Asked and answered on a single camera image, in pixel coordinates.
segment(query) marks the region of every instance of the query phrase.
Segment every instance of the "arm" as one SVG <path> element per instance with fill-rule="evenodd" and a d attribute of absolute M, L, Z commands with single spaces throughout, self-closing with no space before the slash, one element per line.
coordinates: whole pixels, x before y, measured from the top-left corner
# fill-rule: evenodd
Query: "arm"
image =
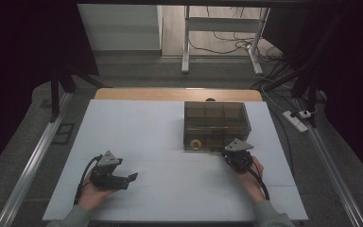
<path fill-rule="evenodd" d="M 251 165 L 251 169 L 262 177 L 264 167 L 256 157 L 252 156 L 252 159 L 254 165 Z M 259 226 L 294 226 L 287 214 L 278 213 L 270 201 L 265 199 L 261 191 L 261 186 L 249 172 L 244 174 L 237 173 L 237 178 L 247 193 L 252 197 L 252 201 L 254 202 L 254 215 L 257 217 Z"/>
<path fill-rule="evenodd" d="M 47 227 L 87 227 L 91 219 L 91 211 L 96 209 L 105 198 L 115 190 L 99 190 L 90 182 L 90 173 L 84 179 L 84 186 L 78 204 L 63 220 L 52 220 Z"/>

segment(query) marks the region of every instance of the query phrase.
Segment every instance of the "hand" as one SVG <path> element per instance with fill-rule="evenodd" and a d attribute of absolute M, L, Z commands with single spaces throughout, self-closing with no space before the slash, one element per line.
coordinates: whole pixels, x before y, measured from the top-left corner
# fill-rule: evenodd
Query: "hand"
<path fill-rule="evenodd" d="M 255 156 L 252 156 L 253 164 L 250 166 L 258 176 L 262 177 L 262 173 L 264 171 L 264 167 L 259 163 L 258 159 Z M 252 197 L 255 203 L 259 203 L 265 199 L 264 194 L 261 191 L 261 186 L 259 185 L 258 181 L 250 174 L 249 172 L 246 173 L 237 173 L 237 179 L 246 189 L 247 193 Z"/>
<path fill-rule="evenodd" d="M 90 182 L 91 171 L 87 174 L 83 182 L 83 188 L 81 189 L 81 196 L 78 200 L 78 206 L 84 208 L 87 211 L 93 211 L 101 204 L 105 198 L 111 193 L 117 190 L 101 190 L 96 188 Z"/>

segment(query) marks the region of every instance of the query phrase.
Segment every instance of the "aluminum rail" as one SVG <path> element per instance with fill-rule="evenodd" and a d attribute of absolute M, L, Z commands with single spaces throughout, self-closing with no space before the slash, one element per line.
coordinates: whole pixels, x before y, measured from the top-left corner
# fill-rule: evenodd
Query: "aluminum rail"
<path fill-rule="evenodd" d="M 303 106 L 297 101 L 297 99 L 295 99 L 294 102 L 303 110 Z M 334 186 L 337 195 L 340 197 L 350 221 L 352 222 L 353 226 L 363 227 L 363 215 L 361 214 L 361 211 L 353 197 L 353 194 L 351 193 L 347 184 L 341 178 L 341 175 L 337 169 L 333 157 L 331 156 L 328 148 L 323 143 L 323 140 L 318 133 L 318 130 L 312 128 L 310 125 L 307 125 L 307 128 L 311 140 L 316 147 L 316 151 L 320 156 L 320 160 L 325 167 L 326 173 L 329 175 L 332 185 Z"/>
<path fill-rule="evenodd" d="M 43 157 L 46 154 L 46 151 L 48 150 L 59 125 L 61 124 L 71 97 L 72 94 L 70 93 L 65 93 L 62 96 L 60 101 L 60 114 L 54 122 L 49 123 L 46 126 L 43 136 L 38 142 L 37 147 L 34 149 L 30 159 L 28 160 L 25 170 L 23 170 L 22 175 L 17 181 L 17 184 L 14 186 L 7 203 L 0 214 L 0 226 L 10 226 L 14 221 L 14 218 L 17 215 L 26 193 L 31 186 L 32 181 L 34 180 Z"/>

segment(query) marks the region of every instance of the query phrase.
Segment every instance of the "wooden panel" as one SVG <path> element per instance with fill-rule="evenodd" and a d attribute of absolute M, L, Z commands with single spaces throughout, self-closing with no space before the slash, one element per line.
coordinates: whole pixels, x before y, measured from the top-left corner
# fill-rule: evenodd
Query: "wooden panel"
<path fill-rule="evenodd" d="M 188 88 L 101 88 L 95 99 L 205 101 L 262 101 L 254 90 L 188 89 Z"/>

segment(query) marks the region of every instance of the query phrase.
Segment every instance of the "power outlet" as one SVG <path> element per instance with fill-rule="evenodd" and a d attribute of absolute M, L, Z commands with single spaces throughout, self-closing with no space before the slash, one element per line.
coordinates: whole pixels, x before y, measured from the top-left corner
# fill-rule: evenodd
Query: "power outlet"
<path fill-rule="evenodd" d="M 297 117 L 291 117 L 291 112 L 286 111 L 283 113 L 285 119 L 287 119 L 299 132 L 308 131 L 308 128 Z"/>
<path fill-rule="evenodd" d="M 302 119 L 311 117 L 311 113 L 308 111 L 299 112 L 299 115 Z"/>

